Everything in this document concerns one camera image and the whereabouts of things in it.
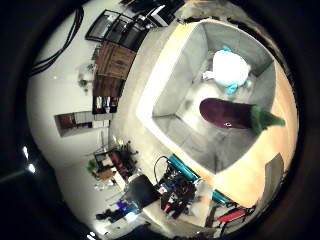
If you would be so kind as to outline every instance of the black cable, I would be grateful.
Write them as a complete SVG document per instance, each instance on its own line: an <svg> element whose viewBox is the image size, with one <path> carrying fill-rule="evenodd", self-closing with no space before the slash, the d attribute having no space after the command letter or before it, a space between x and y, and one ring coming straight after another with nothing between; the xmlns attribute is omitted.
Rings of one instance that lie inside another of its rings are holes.
<svg viewBox="0 0 320 240"><path fill-rule="evenodd" d="M160 161L160 159L162 159L162 158L165 158L167 161L169 160L169 158L167 158L166 156L161 156L161 157L159 157L159 158L157 159L157 161L155 162L155 164L154 164L154 166L153 166L154 178L156 179L157 184L158 184L159 182L158 182L158 179L157 179L156 166L157 166L158 162Z"/></svg>
<svg viewBox="0 0 320 240"><path fill-rule="evenodd" d="M71 44L72 40L74 39L77 32L79 31L83 21L83 16L84 16L84 10L82 7L80 7L76 10L72 26L68 32L67 39L64 42L62 48L60 48L56 53L54 53L50 57L47 57L43 60L36 62L33 65L33 68L31 69L31 72L29 74L30 77L47 70L58 59L58 57L66 50L66 48Z"/></svg>

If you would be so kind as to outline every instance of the white wall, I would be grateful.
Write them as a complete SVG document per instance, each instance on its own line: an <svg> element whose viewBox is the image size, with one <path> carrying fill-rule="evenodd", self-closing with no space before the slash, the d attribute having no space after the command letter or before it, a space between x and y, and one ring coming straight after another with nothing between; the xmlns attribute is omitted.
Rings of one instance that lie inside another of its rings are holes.
<svg viewBox="0 0 320 240"><path fill-rule="evenodd" d="M61 138L54 115L91 111L92 95L78 86L79 67L91 59L96 43L84 39L91 24L104 9L122 12L117 0L93 0L84 6L84 19L71 45L45 72L32 77L27 91L27 113L31 133L49 163L55 168L70 166L87 159L100 147L101 129ZM46 58L63 45L74 15L59 26L41 51Z"/></svg>
<svg viewBox="0 0 320 240"><path fill-rule="evenodd" d="M94 231L103 229L105 223L95 220L95 214L108 208L105 201L119 189L110 188L99 192L94 189L96 180L85 167L92 153L100 147L100 131L61 138L54 115L91 111L92 94L85 95L78 86L79 67L91 59L96 43L84 39L96 17L104 10L121 12L118 0L93 0L84 6L84 19L71 45L45 72L29 80L27 114L31 133L45 158L55 169L64 200L73 214ZM59 26L42 49L39 59L46 58L63 45L72 25L74 15ZM108 129L104 129L105 143Z"/></svg>

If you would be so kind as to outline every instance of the teal object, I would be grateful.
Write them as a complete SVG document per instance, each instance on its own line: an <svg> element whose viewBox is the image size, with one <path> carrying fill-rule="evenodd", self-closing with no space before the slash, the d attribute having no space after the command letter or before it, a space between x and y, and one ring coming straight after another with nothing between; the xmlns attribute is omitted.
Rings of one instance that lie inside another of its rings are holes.
<svg viewBox="0 0 320 240"><path fill-rule="evenodd" d="M214 190L212 192L212 199L222 204L232 203L229 198L223 196L222 193L220 193L218 190Z"/></svg>
<svg viewBox="0 0 320 240"><path fill-rule="evenodd" d="M226 51L226 52L232 52L231 49L230 49L228 46L226 46L226 45L223 45L223 46L222 46L222 50L223 50L223 51Z"/></svg>
<svg viewBox="0 0 320 240"><path fill-rule="evenodd" d="M237 88L238 88L238 84L236 84L236 83L231 84L231 85L227 88L226 94L227 94L228 96L232 95L232 94L237 90Z"/></svg>
<svg viewBox="0 0 320 240"><path fill-rule="evenodd" d="M189 181L196 181L199 176L195 174L190 168L188 168L176 155L172 154L169 157L169 162L179 170Z"/></svg>

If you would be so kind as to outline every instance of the light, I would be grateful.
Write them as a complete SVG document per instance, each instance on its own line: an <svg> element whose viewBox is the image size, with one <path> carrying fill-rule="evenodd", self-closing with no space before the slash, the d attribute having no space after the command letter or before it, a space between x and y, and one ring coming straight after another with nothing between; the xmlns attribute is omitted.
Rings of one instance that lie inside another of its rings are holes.
<svg viewBox="0 0 320 240"><path fill-rule="evenodd" d="M36 168L34 167L34 165L32 163L30 163L28 165L28 170L32 173L35 173L36 172Z"/></svg>
<svg viewBox="0 0 320 240"><path fill-rule="evenodd" d="M29 159L29 153L28 153L28 149L27 149L26 146L24 146L24 147L22 148L22 151L23 151L24 155L26 156L26 159Z"/></svg>
<svg viewBox="0 0 320 240"><path fill-rule="evenodd" d="M87 238L88 238L89 240L96 240L94 237L90 236L89 234L87 235Z"/></svg>
<svg viewBox="0 0 320 240"><path fill-rule="evenodd" d="M125 218L127 219L128 222L133 222L134 220L136 220L136 218L138 217L137 214L135 214L134 212L129 212Z"/></svg>

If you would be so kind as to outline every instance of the purple eggplant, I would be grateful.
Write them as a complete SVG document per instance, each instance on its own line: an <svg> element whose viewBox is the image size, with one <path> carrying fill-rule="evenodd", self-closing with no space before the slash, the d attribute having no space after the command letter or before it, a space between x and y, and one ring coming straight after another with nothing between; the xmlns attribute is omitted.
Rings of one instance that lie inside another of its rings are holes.
<svg viewBox="0 0 320 240"><path fill-rule="evenodd" d="M200 103L199 108L205 120L220 128L252 129L259 134L268 126L285 125L283 119L252 104L207 98Z"/></svg>

